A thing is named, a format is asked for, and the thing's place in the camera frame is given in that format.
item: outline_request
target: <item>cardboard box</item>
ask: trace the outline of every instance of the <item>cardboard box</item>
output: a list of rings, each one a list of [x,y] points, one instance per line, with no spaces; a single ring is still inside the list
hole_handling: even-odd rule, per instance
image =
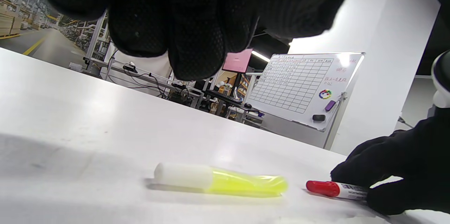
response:
[[[35,29],[35,30],[40,30],[40,24],[32,24],[31,28]]]
[[[18,12],[7,11],[5,9],[0,9],[0,14],[4,14],[4,15],[7,15],[7,16],[12,16],[12,17],[19,16]]]
[[[21,17],[14,17],[13,26],[11,28],[10,34],[19,34],[20,33],[20,27],[22,25],[23,19]]]
[[[13,27],[14,17],[0,14],[0,36],[9,35]]]

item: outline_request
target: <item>yellow liquid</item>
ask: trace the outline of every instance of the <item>yellow liquid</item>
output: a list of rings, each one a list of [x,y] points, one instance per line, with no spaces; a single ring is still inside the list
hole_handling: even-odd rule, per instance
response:
[[[250,176],[213,168],[209,193],[246,197],[278,197],[286,192],[288,183],[282,176]]]

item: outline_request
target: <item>black eraser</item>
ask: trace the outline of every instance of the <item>black eraser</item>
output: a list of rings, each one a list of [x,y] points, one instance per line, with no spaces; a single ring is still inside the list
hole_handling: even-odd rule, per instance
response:
[[[325,121],[325,115],[312,115],[314,121]]]

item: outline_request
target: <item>whiteboard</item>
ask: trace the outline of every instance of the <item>whiteboard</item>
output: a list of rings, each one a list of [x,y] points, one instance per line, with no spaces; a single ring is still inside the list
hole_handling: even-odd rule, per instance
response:
[[[362,52],[273,55],[247,102],[323,131],[363,58]],[[330,101],[336,104],[327,112]],[[325,115],[325,121],[313,121],[313,115]]]

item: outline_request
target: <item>white cap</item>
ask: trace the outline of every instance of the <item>white cap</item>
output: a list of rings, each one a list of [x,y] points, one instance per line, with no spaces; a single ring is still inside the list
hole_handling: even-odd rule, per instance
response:
[[[155,169],[155,184],[209,189],[213,170],[206,165],[160,163]]]

